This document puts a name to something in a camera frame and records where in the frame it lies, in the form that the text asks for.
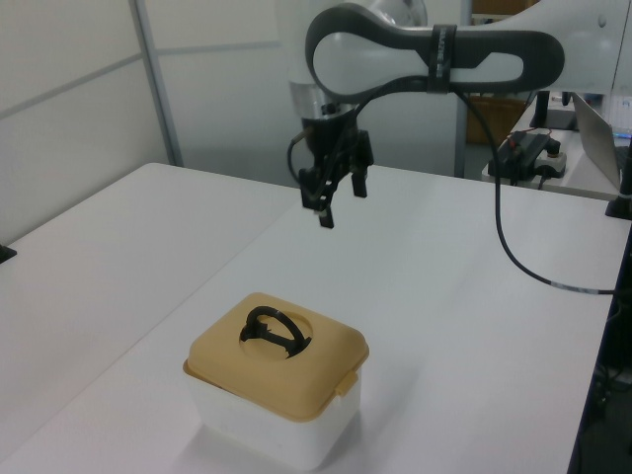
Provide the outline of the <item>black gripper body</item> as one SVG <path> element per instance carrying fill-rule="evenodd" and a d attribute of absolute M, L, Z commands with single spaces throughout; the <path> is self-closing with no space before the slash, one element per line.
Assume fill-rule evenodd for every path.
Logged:
<path fill-rule="evenodd" d="M 310 168 L 300 170 L 300 183 L 319 184 L 331 161 L 335 162 L 334 172 L 328 181 L 338 182 L 351 173 L 355 182 L 356 175 L 360 175 L 360 132 L 356 111 L 351 110 L 334 118 L 303 118 L 302 124 L 311 129 L 307 146 L 314 161 Z"/>

